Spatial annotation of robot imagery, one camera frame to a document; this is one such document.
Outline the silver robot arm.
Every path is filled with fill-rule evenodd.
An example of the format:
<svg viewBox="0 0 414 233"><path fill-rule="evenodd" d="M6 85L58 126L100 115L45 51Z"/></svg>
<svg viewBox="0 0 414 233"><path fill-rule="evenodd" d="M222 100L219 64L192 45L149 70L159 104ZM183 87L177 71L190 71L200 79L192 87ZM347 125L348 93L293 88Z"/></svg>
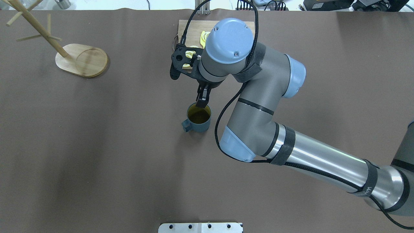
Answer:
<svg viewBox="0 0 414 233"><path fill-rule="evenodd" d="M242 162L289 166L364 198L385 214L413 216L413 122L389 166L354 157L273 121L281 98L293 97L306 78L304 65L259 42L237 18L219 21L199 60L201 75L220 84L227 75L244 84L220 148Z"/></svg>

